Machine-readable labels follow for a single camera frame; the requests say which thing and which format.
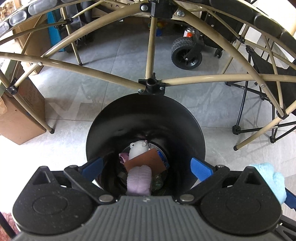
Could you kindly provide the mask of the light blue plush toy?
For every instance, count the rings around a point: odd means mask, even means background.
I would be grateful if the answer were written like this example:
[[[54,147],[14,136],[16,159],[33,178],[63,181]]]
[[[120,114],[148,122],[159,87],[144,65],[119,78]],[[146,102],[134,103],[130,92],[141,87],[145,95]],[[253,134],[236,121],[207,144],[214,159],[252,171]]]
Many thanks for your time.
[[[252,164],[251,166],[259,172],[278,199],[278,202],[283,204],[287,198],[283,174],[276,172],[271,163]]]

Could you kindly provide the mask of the purple fuzzy sock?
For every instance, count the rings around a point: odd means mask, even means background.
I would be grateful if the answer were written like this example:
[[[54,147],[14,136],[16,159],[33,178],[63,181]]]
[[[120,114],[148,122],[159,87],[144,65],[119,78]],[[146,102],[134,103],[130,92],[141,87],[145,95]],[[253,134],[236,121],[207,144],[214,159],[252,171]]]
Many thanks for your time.
[[[151,195],[152,170],[147,165],[136,166],[130,169],[127,175],[127,191],[129,196]]]

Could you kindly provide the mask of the white and yellow plush alpaca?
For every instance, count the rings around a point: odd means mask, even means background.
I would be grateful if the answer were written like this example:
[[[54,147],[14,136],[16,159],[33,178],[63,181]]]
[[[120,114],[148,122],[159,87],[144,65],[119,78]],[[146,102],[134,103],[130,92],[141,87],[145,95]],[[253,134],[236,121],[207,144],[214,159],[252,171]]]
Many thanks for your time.
[[[134,143],[131,143],[129,147],[130,147],[130,151],[128,154],[129,160],[150,150],[150,147],[147,141],[136,141]]]

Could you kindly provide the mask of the pink scrubbing sponge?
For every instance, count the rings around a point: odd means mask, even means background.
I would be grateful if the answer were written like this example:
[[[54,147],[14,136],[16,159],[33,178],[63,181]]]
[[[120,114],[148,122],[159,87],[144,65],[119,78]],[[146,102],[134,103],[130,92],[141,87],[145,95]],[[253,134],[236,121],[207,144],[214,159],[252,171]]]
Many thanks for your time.
[[[143,165],[151,168],[153,176],[158,175],[167,169],[156,149],[151,149],[124,163],[126,171],[128,172],[134,167],[140,167]]]

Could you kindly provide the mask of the blue tissue pack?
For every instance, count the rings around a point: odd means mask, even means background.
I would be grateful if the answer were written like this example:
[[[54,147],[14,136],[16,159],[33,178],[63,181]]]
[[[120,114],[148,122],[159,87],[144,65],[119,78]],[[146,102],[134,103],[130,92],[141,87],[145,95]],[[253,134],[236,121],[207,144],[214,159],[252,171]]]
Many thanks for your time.
[[[157,153],[158,153],[159,157],[161,158],[161,160],[163,161],[165,167],[168,168],[169,164],[168,164],[168,161],[167,161],[165,155],[160,150],[157,150]]]

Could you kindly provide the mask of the black round trash bin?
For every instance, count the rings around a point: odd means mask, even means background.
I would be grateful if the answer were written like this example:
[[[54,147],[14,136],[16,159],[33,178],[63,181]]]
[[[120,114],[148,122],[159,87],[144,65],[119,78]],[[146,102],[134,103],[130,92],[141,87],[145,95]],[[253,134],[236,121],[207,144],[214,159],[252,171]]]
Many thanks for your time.
[[[162,95],[123,96],[107,105],[95,118],[86,140],[88,161],[103,159],[103,169],[95,180],[115,197],[124,195],[126,169],[119,154],[131,143],[147,141],[166,157],[161,173],[163,186],[154,195],[177,196],[197,181],[191,172],[192,158],[205,159],[205,140],[194,116],[179,102]]]

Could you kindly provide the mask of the cardboard box with green liner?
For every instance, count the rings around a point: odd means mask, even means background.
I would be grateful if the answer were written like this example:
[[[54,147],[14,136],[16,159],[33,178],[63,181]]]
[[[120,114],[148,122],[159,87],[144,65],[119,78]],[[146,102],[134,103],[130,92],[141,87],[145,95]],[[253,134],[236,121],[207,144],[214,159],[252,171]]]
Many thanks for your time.
[[[45,120],[45,99],[30,78],[25,79],[18,93],[42,120]],[[46,132],[1,84],[1,135],[21,145]]]

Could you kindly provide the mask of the black cart wheel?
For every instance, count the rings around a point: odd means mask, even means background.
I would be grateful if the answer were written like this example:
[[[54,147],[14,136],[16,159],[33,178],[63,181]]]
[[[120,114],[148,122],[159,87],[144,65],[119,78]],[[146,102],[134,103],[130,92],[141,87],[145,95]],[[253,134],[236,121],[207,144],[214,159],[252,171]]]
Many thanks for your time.
[[[203,43],[189,37],[180,37],[173,42],[171,60],[180,69],[195,69],[202,62],[202,49]]]

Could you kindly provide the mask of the clear jar with snacks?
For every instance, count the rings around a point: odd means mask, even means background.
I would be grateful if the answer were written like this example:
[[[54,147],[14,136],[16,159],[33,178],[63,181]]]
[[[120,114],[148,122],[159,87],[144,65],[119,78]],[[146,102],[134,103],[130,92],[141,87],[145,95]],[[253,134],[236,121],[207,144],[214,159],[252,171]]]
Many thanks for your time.
[[[11,15],[15,10],[16,10],[16,6],[15,6],[14,0],[1,1],[1,6],[0,6],[1,21],[4,20],[7,16]]]

